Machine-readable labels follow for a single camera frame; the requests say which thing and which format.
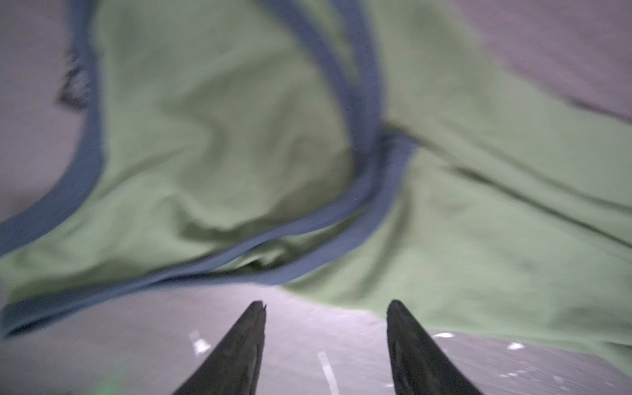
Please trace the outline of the green tank top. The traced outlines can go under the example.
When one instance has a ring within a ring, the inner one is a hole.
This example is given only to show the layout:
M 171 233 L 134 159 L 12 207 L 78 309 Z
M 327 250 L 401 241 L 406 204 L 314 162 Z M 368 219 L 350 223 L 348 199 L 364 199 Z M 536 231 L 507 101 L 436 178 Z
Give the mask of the green tank top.
M 631 371 L 631 127 L 436 1 L 74 1 L 86 123 L 1 225 L 1 334 L 172 286 L 284 285 Z

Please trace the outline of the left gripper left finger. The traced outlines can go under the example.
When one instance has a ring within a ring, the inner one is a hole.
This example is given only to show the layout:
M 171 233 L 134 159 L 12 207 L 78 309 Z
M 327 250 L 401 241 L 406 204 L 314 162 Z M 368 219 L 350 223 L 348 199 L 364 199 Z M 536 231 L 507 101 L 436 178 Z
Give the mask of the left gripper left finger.
M 263 360 L 267 312 L 255 301 L 174 395 L 255 395 Z

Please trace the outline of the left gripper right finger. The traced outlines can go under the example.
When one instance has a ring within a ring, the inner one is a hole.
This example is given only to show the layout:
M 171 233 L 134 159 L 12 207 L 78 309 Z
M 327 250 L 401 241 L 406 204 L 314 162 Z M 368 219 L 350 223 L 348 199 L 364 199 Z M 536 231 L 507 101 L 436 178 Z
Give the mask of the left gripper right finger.
M 397 395 L 482 395 L 401 301 L 388 306 L 387 338 Z

